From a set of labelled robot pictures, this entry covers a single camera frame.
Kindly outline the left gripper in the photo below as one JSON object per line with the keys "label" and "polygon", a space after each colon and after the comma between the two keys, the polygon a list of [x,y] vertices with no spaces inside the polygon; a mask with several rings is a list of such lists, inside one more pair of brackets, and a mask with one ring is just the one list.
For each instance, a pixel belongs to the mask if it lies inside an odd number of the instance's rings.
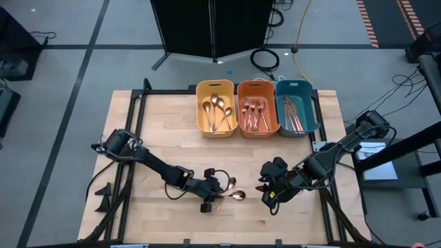
{"label": "left gripper", "polygon": [[222,199],[226,194],[218,179],[213,176],[205,180],[190,178],[187,181],[187,190],[189,193],[195,194],[203,199],[204,203],[200,206],[200,212],[203,214],[218,211],[221,203],[218,202],[214,204],[213,202]]}

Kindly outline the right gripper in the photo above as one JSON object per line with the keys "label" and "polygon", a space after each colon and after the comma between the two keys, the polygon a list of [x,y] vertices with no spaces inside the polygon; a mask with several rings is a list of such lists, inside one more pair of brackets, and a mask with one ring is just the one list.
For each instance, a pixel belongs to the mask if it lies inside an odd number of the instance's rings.
{"label": "right gripper", "polygon": [[263,165],[260,170],[260,182],[269,182],[273,179],[273,187],[267,184],[255,187],[263,195],[261,201],[269,208],[270,214],[277,214],[280,203],[287,203],[300,190],[299,169],[278,169],[274,173],[274,165]]}

